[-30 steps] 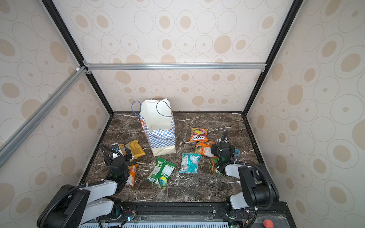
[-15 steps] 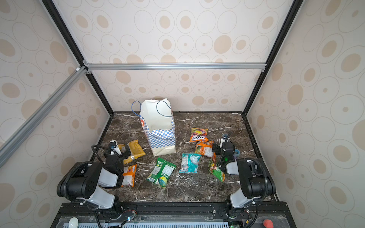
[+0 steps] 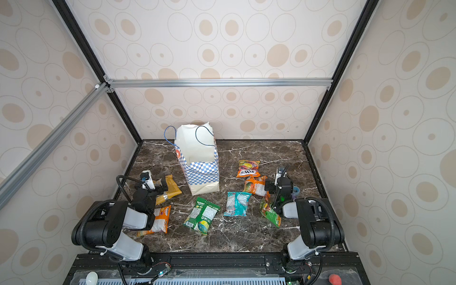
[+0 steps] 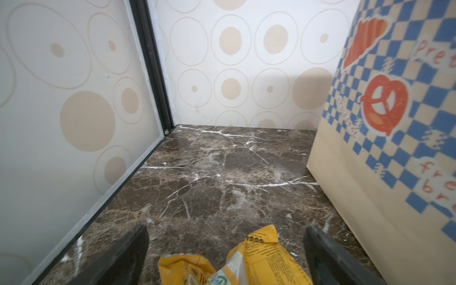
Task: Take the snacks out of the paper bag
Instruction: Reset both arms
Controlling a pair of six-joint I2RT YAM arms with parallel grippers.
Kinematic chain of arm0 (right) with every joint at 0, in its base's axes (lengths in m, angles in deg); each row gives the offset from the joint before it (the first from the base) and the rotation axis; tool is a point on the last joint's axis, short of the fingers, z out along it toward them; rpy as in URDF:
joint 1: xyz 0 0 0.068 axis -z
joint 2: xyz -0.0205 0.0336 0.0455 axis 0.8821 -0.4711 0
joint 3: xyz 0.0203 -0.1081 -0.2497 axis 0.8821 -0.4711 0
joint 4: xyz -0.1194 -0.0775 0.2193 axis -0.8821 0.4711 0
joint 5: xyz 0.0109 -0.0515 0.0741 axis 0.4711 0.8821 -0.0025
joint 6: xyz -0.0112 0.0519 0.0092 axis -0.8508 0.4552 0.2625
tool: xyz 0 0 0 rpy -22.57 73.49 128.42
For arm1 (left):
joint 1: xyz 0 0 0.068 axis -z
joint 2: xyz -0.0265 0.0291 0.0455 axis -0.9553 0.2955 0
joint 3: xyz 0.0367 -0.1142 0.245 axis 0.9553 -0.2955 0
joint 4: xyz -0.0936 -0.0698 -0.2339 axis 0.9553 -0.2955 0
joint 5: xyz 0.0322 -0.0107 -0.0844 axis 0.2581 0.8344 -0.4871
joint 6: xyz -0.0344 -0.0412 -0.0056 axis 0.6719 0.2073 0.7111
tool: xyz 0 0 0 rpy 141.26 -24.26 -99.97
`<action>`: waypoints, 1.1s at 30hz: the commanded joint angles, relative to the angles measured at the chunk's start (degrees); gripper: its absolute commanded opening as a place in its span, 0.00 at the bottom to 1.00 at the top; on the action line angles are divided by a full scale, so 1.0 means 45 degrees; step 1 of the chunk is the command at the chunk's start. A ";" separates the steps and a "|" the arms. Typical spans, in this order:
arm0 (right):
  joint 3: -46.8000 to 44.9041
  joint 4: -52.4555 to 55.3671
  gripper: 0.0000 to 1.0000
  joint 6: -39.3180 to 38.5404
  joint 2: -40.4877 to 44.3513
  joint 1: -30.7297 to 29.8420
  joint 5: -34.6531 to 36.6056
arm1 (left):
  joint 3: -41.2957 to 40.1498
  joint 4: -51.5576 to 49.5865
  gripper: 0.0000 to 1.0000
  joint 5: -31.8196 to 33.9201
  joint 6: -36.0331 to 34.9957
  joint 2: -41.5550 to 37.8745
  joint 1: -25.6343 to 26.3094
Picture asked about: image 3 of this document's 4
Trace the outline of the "small orange Fox's packet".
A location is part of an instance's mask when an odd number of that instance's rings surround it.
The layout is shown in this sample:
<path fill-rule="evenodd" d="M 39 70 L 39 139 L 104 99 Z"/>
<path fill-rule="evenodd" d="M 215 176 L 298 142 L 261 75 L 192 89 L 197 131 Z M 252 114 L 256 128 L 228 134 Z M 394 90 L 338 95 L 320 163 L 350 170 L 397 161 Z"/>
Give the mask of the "small orange Fox's packet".
<path fill-rule="evenodd" d="M 155 220 L 150 230 L 140 230 L 137 237 L 151 235 L 154 233 L 167 233 L 168 223 L 171 214 L 171 205 L 154 210 Z"/>

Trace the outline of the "Fox's fruit candy packet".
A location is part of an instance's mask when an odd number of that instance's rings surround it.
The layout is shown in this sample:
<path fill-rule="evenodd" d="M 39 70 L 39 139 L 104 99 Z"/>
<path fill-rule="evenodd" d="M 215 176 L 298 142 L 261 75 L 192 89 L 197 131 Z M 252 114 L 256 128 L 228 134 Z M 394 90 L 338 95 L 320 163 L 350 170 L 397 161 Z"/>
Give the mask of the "Fox's fruit candy packet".
<path fill-rule="evenodd" d="M 261 176 L 261 174 L 259 173 L 260 161 L 240 160 L 238 161 L 238 166 L 239 169 L 237 171 L 237 178 L 257 178 Z"/>

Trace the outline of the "small green snack packet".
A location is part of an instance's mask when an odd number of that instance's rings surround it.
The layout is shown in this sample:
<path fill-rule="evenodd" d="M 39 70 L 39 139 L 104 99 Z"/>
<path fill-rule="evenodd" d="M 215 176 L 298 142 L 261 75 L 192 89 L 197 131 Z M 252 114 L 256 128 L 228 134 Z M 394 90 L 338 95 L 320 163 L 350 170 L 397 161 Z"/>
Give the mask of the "small green snack packet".
<path fill-rule="evenodd" d="M 271 208 L 267 197 L 264 197 L 260 204 L 260 212 L 276 228 L 281 226 L 281 217 Z"/>

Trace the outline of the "blue checkered paper bag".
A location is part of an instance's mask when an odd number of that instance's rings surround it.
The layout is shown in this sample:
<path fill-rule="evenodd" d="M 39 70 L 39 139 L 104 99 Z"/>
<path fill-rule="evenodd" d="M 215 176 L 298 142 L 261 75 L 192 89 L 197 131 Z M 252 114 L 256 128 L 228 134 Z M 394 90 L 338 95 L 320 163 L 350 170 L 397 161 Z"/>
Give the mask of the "blue checkered paper bag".
<path fill-rule="evenodd" d="M 164 134 L 173 132 L 170 143 L 193 196 L 220 191 L 219 154 L 210 123 L 168 126 Z"/>

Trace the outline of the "teal mint candy packet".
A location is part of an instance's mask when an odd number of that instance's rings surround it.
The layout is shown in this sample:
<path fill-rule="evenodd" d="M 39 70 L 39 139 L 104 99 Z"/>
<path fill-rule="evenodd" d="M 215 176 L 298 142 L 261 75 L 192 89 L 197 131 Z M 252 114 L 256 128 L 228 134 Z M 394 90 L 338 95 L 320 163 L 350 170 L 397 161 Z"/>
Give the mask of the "teal mint candy packet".
<path fill-rule="evenodd" d="M 226 211 L 223 216 L 246 216 L 250 197 L 251 193 L 248 192 L 228 192 Z"/>

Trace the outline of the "orange candy packet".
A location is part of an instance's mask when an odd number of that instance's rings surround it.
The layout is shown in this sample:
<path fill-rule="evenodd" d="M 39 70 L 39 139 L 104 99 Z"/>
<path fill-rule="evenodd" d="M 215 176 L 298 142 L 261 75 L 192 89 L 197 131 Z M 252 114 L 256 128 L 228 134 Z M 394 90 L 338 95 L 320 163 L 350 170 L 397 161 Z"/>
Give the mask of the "orange candy packet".
<path fill-rule="evenodd" d="M 267 176 L 257 178 L 250 176 L 244 183 L 243 192 L 265 197 L 267 195 L 266 180 Z"/>

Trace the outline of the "yellow snack packet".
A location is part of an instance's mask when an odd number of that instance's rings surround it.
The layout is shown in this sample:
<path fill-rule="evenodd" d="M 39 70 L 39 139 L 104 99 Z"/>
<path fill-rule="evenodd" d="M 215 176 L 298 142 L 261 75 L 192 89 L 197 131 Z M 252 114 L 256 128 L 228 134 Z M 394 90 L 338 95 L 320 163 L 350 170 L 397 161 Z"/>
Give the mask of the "yellow snack packet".
<path fill-rule="evenodd" d="M 164 194 L 162 194 L 156 198 L 156 205 L 160 205 L 160 204 L 164 203 L 165 201 L 168 201 L 171 198 L 182 194 L 182 191 L 180 190 L 179 186 L 173 180 L 172 175 L 166 175 L 165 181 L 167 183 L 167 191 L 165 191 Z"/>

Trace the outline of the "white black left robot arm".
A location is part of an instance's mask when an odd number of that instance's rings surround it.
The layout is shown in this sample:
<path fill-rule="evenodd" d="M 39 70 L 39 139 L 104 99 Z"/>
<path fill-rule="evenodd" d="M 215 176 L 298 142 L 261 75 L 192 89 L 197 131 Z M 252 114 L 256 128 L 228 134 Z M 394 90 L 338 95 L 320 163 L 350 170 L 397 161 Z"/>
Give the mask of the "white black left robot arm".
<path fill-rule="evenodd" d="M 132 197 L 126 201 L 109 199 L 96 201 L 72 230 L 71 240 L 86 250 L 107 255 L 115 262 L 135 262 L 151 267 L 153 259 L 148 246 L 133 240 L 123 230 L 151 230 L 156 220 L 156 199 L 168 190 L 165 178 L 153 182 L 151 178 L 131 179 L 119 175 L 116 181 L 136 182 Z"/>

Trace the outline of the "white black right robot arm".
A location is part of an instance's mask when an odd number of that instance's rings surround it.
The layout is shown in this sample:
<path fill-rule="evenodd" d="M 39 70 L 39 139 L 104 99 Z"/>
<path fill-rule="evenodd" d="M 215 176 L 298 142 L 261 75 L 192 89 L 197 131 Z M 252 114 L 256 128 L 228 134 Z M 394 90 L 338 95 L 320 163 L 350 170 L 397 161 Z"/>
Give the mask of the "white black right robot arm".
<path fill-rule="evenodd" d="M 279 225 L 282 218 L 296 219 L 300 234 L 285 245 L 285 262 L 308 260 L 344 242 L 344 230 L 326 198 L 297 198 L 291 179 L 266 180 L 265 204 L 262 211 Z"/>

